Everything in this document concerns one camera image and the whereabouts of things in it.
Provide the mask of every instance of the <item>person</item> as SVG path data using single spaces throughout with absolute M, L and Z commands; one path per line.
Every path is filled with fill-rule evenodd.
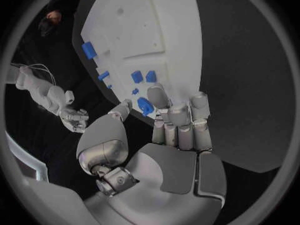
M 46 6 L 46 16 L 40 21 L 38 30 L 42 37 L 55 32 L 59 24 L 76 12 L 80 0 L 51 0 Z

